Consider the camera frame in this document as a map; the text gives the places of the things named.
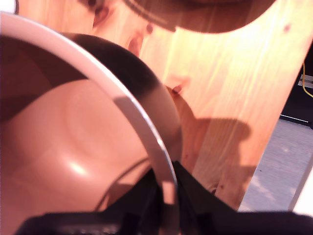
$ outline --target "wood grain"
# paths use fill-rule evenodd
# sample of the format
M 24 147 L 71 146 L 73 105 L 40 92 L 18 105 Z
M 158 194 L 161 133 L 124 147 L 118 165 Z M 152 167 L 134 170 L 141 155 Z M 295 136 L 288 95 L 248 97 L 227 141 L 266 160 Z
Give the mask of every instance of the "wood grain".
M 311 0 L 20 0 L 19 14 L 113 41 L 179 86 L 182 164 L 237 209 L 312 42 L 312 11 Z

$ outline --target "gray floor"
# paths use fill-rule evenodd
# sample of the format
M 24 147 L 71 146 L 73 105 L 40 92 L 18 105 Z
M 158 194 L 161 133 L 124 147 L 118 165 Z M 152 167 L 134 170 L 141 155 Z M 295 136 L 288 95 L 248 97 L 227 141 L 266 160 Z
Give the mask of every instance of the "gray floor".
M 288 210 L 311 158 L 313 130 L 279 120 L 239 210 Z

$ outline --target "wood knot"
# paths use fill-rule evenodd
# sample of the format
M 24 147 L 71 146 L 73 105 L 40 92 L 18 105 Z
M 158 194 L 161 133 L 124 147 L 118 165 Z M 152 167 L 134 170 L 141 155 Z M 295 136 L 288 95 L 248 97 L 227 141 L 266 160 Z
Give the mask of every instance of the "wood knot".
M 153 32 L 153 26 L 152 26 L 150 23 L 147 25 L 146 29 L 147 29 L 147 32 L 148 32 L 149 34 L 152 34 L 152 32 Z
M 291 24 L 286 25 L 286 26 L 284 27 L 284 32 L 285 32 L 285 33 L 288 33 L 289 30 L 290 30 L 290 28 L 291 28 Z

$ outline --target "wooden surface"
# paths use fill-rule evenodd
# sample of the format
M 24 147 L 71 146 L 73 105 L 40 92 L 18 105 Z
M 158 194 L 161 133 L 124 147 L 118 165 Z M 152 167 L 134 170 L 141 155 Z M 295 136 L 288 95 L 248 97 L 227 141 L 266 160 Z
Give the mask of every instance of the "wooden surface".
M 20 0 L 19 14 L 139 56 L 170 89 L 182 164 L 237 209 L 313 37 L 313 1 Z

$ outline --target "brown object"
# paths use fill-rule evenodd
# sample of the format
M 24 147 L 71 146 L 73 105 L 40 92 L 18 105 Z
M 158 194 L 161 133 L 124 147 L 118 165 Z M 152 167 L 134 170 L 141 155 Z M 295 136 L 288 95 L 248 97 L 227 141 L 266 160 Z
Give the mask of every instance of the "brown object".
M 139 57 L 170 90 L 182 87 L 173 97 L 183 166 L 237 209 L 312 42 L 313 2 L 182 2 L 108 0 L 108 16 L 94 28 L 84 1 L 20 0 L 20 15 L 124 48 L 140 35 Z
M 1 13 L 1 234 L 45 212 L 105 207 L 108 197 L 99 193 L 116 189 L 131 171 L 119 196 L 129 190 L 147 156 L 163 192 L 160 229 L 177 234 L 171 159 L 181 157 L 182 139 L 170 94 L 122 47 L 90 35 L 67 37 L 89 53 L 47 27 Z M 129 168 L 121 173 L 123 164 Z

